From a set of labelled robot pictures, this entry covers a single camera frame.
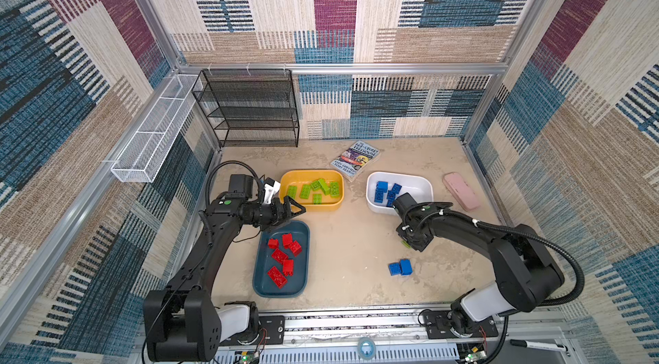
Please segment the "small green lego brick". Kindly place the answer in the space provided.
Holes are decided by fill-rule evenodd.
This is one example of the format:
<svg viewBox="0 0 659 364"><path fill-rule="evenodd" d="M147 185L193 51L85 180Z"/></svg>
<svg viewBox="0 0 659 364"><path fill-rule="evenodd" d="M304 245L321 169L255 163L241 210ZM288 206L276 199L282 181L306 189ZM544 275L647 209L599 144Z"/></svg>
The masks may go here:
<svg viewBox="0 0 659 364"><path fill-rule="evenodd" d="M287 196L290 197L291 199L296 199L298 196L298 187L295 185L288 186L287 189Z"/></svg>

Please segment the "red square lego brick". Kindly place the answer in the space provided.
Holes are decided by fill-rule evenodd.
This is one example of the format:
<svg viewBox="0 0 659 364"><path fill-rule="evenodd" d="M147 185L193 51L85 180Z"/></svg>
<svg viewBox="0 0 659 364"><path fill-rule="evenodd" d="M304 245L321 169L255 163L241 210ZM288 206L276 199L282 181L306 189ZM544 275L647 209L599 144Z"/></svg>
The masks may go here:
<svg viewBox="0 0 659 364"><path fill-rule="evenodd" d="M302 245L294 240L288 245L288 250L293 254L293 256L297 257L302 253Z"/></svg>

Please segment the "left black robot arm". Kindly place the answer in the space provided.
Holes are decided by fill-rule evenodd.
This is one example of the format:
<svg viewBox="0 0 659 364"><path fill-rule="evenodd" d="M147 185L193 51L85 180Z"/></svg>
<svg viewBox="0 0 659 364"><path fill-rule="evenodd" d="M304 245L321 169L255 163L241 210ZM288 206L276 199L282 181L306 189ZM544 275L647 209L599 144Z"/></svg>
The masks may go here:
<svg viewBox="0 0 659 364"><path fill-rule="evenodd" d="M228 338L265 347L266 329L255 302L229 302L216 307L211 293L217 273L243 226L261 232L278 230L307 209L285 196L266 199L266 185L246 163L234 174L226 192L211 196L211 184L224 164L209 172L204 184L205 207L199 212L203 230L182 266L162 290L152 290L143 303L145 338L140 360L147 362L212 362Z"/></svg>

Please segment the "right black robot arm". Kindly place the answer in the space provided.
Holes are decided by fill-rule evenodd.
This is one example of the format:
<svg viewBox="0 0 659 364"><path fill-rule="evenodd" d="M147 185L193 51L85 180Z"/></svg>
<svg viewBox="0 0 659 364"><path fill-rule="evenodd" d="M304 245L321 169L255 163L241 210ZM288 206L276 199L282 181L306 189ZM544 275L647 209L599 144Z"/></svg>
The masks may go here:
<svg viewBox="0 0 659 364"><path fill-rule="evenodd" d="M405 193L393 202L401 218L396 233L412 249L423 252L435 238L455 242L488 259L495 280L471 290L451 304L456 331L494 315L530 313L577 300L585 274L566 249L541 237L528 225L514 228L479 221L451 209L450 202L418 203Z"/></svg>

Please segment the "blue tall brick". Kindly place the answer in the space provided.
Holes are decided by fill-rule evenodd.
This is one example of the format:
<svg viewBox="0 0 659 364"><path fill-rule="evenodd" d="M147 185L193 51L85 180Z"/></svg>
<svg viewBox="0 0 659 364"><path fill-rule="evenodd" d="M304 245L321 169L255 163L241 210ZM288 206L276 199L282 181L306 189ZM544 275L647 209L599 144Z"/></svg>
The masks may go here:
<svg viewBox="0 0 659 364"><path fill-rule="evenodd" d="M414 270L409 259L401 259L399 262L402 276L410 276Z"/></svg>

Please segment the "red long lego brick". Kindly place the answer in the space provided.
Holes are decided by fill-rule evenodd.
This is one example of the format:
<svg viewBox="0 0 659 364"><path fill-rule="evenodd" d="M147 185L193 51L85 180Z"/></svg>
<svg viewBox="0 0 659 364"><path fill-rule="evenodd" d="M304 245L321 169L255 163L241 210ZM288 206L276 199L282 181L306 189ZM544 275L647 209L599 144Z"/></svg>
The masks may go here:
<svg viewBox="0 0 659 364"><path fill-rule="evenodd" d="M283 288L288 282L287 277L276 266L271 267L267 275L278 289Z"/></svg>

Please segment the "green long lego brick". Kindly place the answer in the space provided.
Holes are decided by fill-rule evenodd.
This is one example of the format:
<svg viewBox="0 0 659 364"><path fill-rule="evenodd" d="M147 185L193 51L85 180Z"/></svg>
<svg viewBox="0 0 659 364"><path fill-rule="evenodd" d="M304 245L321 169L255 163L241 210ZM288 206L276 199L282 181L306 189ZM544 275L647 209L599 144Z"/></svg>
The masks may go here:
<svg viewBox="0 0 659 364"><path fill-rule="evenodd" d="M304 184L301 188L301 191L300 191L300 198L301 199L310 199L311 195L312 195L311 184Z"/></svg>

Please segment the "green long brick bottom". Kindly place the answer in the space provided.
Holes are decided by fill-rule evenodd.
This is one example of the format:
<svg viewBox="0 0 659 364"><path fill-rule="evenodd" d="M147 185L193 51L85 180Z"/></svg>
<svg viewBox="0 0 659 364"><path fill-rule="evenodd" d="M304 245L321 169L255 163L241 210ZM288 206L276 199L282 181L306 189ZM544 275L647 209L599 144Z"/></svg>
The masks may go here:
<svg viewBox="0 0 659 364"><path fill-rule="evenodd" d="M339 198L341 194L341 184L338 181L332 181L329 184L329 195L333 198Z"/></svg>

